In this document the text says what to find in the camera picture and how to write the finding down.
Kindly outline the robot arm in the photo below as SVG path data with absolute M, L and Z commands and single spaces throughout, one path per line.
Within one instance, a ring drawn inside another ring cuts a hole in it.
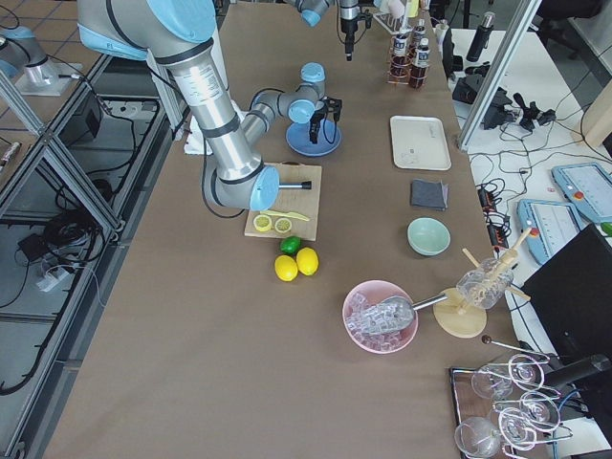
M 210 1 L 80 1 L 81 42 L 101 54 L 155 61 L 174 77 L 211 151 L 202 192 L 218 206 L 264 210 L 280 188 L 277 169 L 254 145 L 274 120 L 311 120 L 325 96 L 325 72 L 305 64 L 291 93 L 261 95 L 246 116 L 231 103 L 220 54 L 215 8 Z
M 361 7 L 354 0 L 296 0 L 288 1 L 300 13 L 302 20 L 314 27 L 323 15 L 333 6 L 337 7 L 339 14 L 339 41 L 344 46 L 344 54 L 347 61 L 353 59 L 356 33 L 359 28 Z

